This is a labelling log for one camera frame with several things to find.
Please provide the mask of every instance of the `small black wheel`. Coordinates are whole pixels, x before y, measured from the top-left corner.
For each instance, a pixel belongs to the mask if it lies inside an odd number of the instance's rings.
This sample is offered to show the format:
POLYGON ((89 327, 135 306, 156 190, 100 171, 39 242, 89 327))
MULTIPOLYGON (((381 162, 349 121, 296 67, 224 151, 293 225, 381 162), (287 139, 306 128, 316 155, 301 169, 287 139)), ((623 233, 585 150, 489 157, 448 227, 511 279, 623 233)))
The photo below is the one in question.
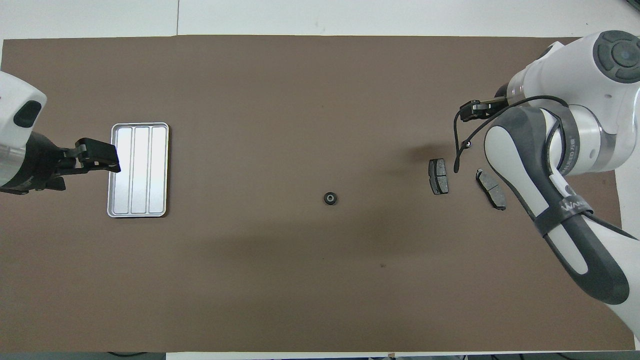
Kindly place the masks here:
POLYGON ((338 195, 335 195, 332 192, 328 192, 324 195, 324 203, 327 205, 335 205, 338 201, 338 195))

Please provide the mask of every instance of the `white floor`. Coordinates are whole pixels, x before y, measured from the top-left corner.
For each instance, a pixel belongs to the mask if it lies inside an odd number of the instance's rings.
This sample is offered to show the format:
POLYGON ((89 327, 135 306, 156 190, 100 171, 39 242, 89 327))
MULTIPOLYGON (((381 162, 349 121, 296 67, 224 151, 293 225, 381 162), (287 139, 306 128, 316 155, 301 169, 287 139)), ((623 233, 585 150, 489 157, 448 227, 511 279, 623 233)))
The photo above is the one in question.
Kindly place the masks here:
MULTIPOLYGON (((640 12, 624 0, 0 0, 0 60, 2 39, 13 38, 192 34, 579 37, 607 29, 640 34, 640 12)), ((616 180, 618 193, 625 194, 620 197, 623 227, 637 236, 640 222, 634 217, 640 213, 640 191, 635 183, 639 176, 640 151, 636 151, 616 170, 616 180)), ((176 353, 167 358, 381 357, 388 353, 176 353)))

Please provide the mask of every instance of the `white rectangular tray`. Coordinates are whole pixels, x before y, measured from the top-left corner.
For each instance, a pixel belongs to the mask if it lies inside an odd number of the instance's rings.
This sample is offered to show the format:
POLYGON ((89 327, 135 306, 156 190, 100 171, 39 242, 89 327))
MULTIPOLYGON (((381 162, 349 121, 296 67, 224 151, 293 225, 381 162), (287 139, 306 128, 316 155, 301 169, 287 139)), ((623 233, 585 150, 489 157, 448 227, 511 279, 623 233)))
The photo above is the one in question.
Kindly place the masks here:
POLYGON ((113 218, 163 216, 169 126, 164 122, 115 124, 111 143, 118 151, 122 171, 109 174, 107 214, 113 218))

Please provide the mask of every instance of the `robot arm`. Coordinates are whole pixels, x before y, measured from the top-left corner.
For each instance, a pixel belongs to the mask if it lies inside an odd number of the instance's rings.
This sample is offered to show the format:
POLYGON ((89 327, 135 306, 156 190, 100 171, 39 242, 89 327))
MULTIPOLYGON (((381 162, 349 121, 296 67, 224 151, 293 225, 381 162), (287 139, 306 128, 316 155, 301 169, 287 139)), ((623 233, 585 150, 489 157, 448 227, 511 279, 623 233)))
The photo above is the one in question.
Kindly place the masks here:
POLYGON ((605 31, 567 46, 554 43, 496 98, 469 102, 460 112, 463 121, 495 119, 484 139, 489 164, 573 280, 636 336, 640 241, 593 216, 563 176, 612 170, 628 159, 637 138, 639 90, 640 41, 605 31), (541 95, 548 99, 535 98, 541 95))
POLYGON ((74 149, 60 148, 32 132, 46 103, 41 91, 0 72, 0 192, 22 195, 29 190, 65 190, 64 175, 120 171, 111 144, 82 138, 74 149))

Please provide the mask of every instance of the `brown tabletop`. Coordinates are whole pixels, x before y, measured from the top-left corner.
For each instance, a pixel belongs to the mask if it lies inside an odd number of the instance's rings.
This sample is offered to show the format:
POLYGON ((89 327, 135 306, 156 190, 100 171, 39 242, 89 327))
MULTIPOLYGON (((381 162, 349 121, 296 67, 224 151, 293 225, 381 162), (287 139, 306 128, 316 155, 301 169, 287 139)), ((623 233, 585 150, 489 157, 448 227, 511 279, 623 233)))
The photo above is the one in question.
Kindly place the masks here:
MULTIPOLYGON (((164 218, 109 218, 103 172, 0 195, 0 352, 632 349, 506 186, 490 206, 482 138, 452 171, 458 106, 552 41, 6 40, 56 145, 161 121, 171 151, 164 218)), ((569 182, 620 224, 612 172, 569 182)))

